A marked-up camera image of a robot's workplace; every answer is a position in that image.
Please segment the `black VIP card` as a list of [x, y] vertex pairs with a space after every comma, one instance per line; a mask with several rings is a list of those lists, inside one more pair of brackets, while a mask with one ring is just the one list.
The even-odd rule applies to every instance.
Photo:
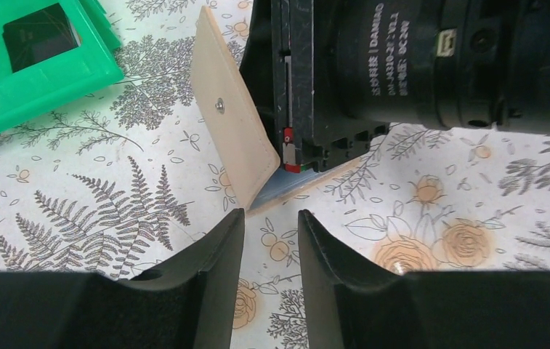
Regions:
[[81, 46], [75, 26], [58, 3], [5, 24], [2, 37], [14, 73]]

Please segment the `green plastic bin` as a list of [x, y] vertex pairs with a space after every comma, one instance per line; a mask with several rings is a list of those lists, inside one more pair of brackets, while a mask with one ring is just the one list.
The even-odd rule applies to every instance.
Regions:
[[[12, 72], [3, 26], [61, 4], [81, 46]], [[120, 81], [114, 51], [121, 45], [98, 1], [0, 1], [0, 133]]]

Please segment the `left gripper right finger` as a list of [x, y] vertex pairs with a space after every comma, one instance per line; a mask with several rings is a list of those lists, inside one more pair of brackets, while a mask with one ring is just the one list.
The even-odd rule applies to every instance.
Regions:
[[550, 271], [397, 275], [298, 213], [311, 348], [550, 348]]

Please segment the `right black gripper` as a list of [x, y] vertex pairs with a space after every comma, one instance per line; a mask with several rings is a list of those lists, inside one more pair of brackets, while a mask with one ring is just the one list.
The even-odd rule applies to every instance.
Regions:
[[392, 123], [550, 135], [550, 1], [255, 1], [240, 74], [289, 172]]

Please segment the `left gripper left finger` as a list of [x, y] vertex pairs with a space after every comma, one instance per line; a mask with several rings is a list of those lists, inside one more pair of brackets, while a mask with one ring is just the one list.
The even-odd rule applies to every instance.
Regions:
[[0, 272], [0, 348], [228, 348], [245, 212], [132, 279]]

